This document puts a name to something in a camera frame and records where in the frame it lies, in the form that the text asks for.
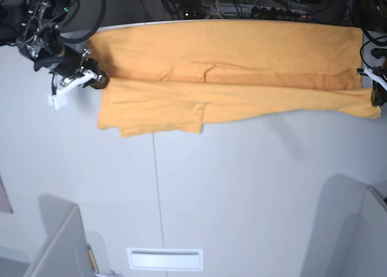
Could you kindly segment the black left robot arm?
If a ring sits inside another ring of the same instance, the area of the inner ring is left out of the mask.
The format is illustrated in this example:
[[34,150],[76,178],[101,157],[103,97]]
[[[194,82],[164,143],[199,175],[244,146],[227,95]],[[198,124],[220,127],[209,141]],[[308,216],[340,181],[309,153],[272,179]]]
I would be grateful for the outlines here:
[[368,39],[360,47],[360,58],[364,64],[357,73],[372,80],[371,104],[386,104],[386,62],[375,67],[364,59],[364,48],[374,44],[370,53],[375,59],[386,59],[386,0],[353,0],[352,15],[357,26]]

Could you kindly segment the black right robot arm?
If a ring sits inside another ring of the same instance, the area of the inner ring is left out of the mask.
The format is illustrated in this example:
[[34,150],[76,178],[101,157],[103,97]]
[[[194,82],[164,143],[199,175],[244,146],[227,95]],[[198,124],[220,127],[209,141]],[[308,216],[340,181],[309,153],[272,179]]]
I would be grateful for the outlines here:
[[109,83],[108,75],[85,49],[79,52],[73,44],[85,42],[96,33],[106,12],[106,0],[100,0],[96,23],[85,35],[67,38],[60,25],[70,21],[67,15],[80,7],[80,0],[24,0],[18,13],[1,5],[1,45],[16,47],[20,54],[33,62],[35,71],[45,68],[52,74],[51,92],[59,94],[71,84],[102,90]]

